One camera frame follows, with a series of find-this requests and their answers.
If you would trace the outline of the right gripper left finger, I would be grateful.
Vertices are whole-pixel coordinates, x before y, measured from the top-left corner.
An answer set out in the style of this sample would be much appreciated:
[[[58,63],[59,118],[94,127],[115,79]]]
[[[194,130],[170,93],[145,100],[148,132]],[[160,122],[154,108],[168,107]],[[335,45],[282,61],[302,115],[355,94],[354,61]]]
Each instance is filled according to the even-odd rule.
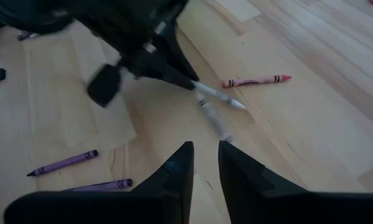
[[[131,193],[132,224],[189,224],[194,181],[194,145],[186,141]]]

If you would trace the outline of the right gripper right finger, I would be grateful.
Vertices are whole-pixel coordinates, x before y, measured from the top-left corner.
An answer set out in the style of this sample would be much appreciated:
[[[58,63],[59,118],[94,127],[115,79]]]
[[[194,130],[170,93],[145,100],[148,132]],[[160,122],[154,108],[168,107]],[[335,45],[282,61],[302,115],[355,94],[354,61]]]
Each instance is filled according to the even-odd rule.
[[[219,143],[219,174],[231,224],[280,224],[287,197],[301,187],[227,141]]]

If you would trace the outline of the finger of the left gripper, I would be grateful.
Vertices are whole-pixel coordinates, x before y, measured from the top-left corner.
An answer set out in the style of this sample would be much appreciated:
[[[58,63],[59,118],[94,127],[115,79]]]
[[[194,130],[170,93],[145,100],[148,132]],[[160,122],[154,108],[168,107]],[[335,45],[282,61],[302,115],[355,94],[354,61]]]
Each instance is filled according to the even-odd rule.
[[[127,56],[123,66],[136,77],[148,77],[179,86],[186,90],[193,90],[194,84],[190,78],[170,66],[156,53],[139,52]]]
[[[168,64],[190,80],[198,82],[199,77],[183,54],[177,41],[176,25],[167,24],[161,33],[161,38],[163,40],[163,45],[166,48]]]

